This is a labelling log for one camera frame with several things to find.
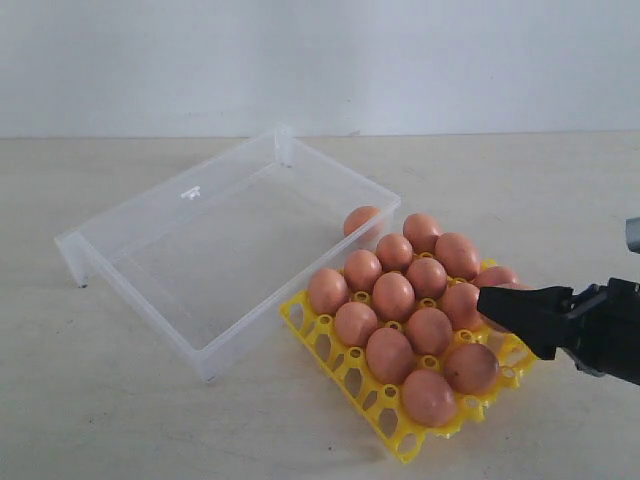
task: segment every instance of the egg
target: egg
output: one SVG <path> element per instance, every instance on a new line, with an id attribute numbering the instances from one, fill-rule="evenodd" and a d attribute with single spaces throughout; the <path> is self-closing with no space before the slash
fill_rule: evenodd
<path id="1" fill-rule="evenodd" d="M 447 272 L 433 258 L 418 258 L 407 270 L 407 280 L 413 286 L 417 298 L 437 300 L 447 289 Z"/>
<path id="2" fill-rule="evenodd" d="M 497 265 L 489 267 L 478 274 L 473 284 L 478 287 L 492 287 L 494 285 L 502 285 L 504 283 L 518 283 L 520 279 L 516 272 L 510 268 Z"/>
<path id="3" fill-rule="evenodd" d="M 380 383 L 399 385 L 415 366 L 409 340 L 393 328 L 379 328 L 365 348 L 367 365 Z"/>
<path id="4" fill-rule="evenodd" d="M 454 330 L 478 330 L 483 319 L 478 312 L 480 290 L 470 283 L 452 285 L 442 296 L 440 308 L 449 317 Z"/>
<path id="5" fill-rule="evenodd" d="M 452 277 L 473 280 L 480 273 L 480 254 L 460 233 L 443 233 L 436 242 L 435 258 Z"/>
<path id="6" fill-rule="evenodd" d="M 416 310 L 407 321 L 405 335 L 418 355 L 440 355 L 453 338 L 453 327 L 437 308 Z"/>
<path id="7" fill-rule="evenodd" d="M 414 213 L 404 221 L 402 234 L 411 242 L 416 253 L 433 253 L 442 229 L 431 215 Z"/>
<path id="8" fill-rule="evenodd" d="M 362 225 L 367 223 L 373 217 L 380 213 L 380 209 L 378 207 L 374 207 L 372 205 L 365 205 L 362 207 L 356 208 L 352 211 L 344 221 L 344 225 L 342 226 L 342 231 L 345 237 L 348 237 L 357 229 L 359 229 Z M 364 233 L 360 240 L 364 242 L 368 242 L 369 240 L 373 240 L 378 236 L 380 231 L 382 230 L 382 225 L 375 225 L 368 232 Z"/>
<path id="9" fill-rule="evenodd" d="M 338 339 L 347 347 L 364 347 L 378 329 L 378 317 L 368 305 L 349 302 L 336 312 L 333 323 Z"/>
<path id="10" fill-rule="evenodd" d="M 351 252 L 344 263 L 344 278 L 353 292 L 371 293 L 382 275 L 382 264 L 369 250 Z"/>
<path id="11" fill-rule="evenodd" d="M 349 301 L 349 287 L 340 272 L 321 268 L 309 280 L 307 289 L 311 308 L 318 315 L 333 315 Z"/>
<path id="12" fill-rule="evenodd" d="M 442 427 L 458 413 L 451 386 L 437 372 L 412 372 L 401 389 L 402 406 L 407 415 L 425 427 Z"/>
<path id="13" fill-rule="evenodd" d="M 376 255 L 386 271 L 404 272 L 413 261 L 413 247 L 409 240 L 399 233 L 389 233 L 378 242 Z"/>
<path id="14" fill-rule="evenodd" d="M 389 272 L 373 286 L 371 300 L 383 320 L 404 322 L 413 312 L 416 296 L 409 280 L 397 272 Z"/>
<path id="15" fill-rule="evenodd" d="M 526 285 L 522 285 L 521 283 L 505 283 L 505 284 L 502 284 L 502 285 L 492 285 L 492 286 L 500 287 L 500 288 L 510 288 L 510 289 L 513 289 L 513 290 L 531 290 L 531 287 L 528 287 Z M 499 323 L 494 322 L 489 317 L 486 317 L 485 315 L 480 315 L 480 318 L 482 318 L 482 321 L 484 323 L 486 323 L 487 325 L 489 325 L 489 327 L 491 327 L 496 332 L 509 333 L 509 330 L 504 328 Z"/>
<path id="16" fill-rule="evenodd" d="M 468 343 L 453 351 L 443 367 L 444 378 L 460 393 L 475 395 L 491 390 L 498 379 L 498 359 L 486 346 Z"/>

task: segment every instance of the egg tray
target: egg tray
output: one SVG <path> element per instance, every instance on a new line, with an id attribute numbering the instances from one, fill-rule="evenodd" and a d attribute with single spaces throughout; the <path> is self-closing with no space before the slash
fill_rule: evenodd
<path id="1" fill-rule="evenodd" d="M 485 260 L 482 267 L 486 269 L 493 265 L 494 261 Z M 450 284 L 461 281 L 464 280 L 449 279 Z M 371 297 L 366 292 L 356 292 L 351 300 L 370 305 Z M 428 307 L 438 307 L 438 303 L 428 298 L 416 302 L 418 309 Z M 503 388 L 517 388 L 520 379 L 536 360 L 535 355 L 515 335 L 500 334 L 487 326 L 474 332 L 455 331 L 451 345 L 442 355 L 416 355 L 417 368 L 441 372 L 444 362 L 453 350 L 462 344 L 477 342 L 487 345 L 500 363 L 500 375 L 490 391 L 482 395 L 464 395 L 456 392 L 456 416 L 442 427 L 430 428 L 414 422 L 404 412 L 398 385 L 383 385 L 373 377 L 365 361 L 364 349 L 349 348 L 340 342 L 333 325 L 334 317 L 316 315 L 306 291 L 298 292 L 282 304 L 280 313 L 295 337 L 309 350 L 324 373 L 340 387 L 353 407 L 367 419 L 387 448 L 402 463 L 409 463 L 416 457 L 427 434 L 450 438 L 467 420 L 483 421 L 485 408 L 497 400 Z M 384 325 L 404 331 L 404 325 L 398 322 L 389 321 Z M 395 422 L 393 415 L 390 420 L 390 413 L 395 415 Z"/>

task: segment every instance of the white wall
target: white wall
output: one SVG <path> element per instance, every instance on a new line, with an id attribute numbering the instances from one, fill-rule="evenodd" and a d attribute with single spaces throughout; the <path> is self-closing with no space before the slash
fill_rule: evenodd
<path id="1" fill-rule="evenodd" d="M 2 0 L 0 136 L 640 128 L 638 0 Z"/>

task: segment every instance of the table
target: table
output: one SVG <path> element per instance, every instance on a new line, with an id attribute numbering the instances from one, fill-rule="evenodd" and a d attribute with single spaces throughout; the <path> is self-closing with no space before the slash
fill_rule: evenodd
<path id="1" fill-rule="evenodd" d="M 0 141 L 0 478 L 632 478 L 640 390 L 538 363 L 410 465 L 283 327 L 212 385 L 53 237 L 239 140 Z M 640 132 L 314 138 L 534 286 L 638 280 Z"/>

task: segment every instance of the transparent container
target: transparent container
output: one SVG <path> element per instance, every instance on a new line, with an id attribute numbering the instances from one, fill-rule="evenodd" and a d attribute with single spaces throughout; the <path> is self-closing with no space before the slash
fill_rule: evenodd
<path id="1" fill-rule="evenodd" d="M 343 238 L 362 205 L 380 214 Z M 278 128 L 56 238 L 212 380 L 282 324 L 280 303 L 388 231 L 399 197 Z M 369 239 L 372 229 L 381 228 Z"/>

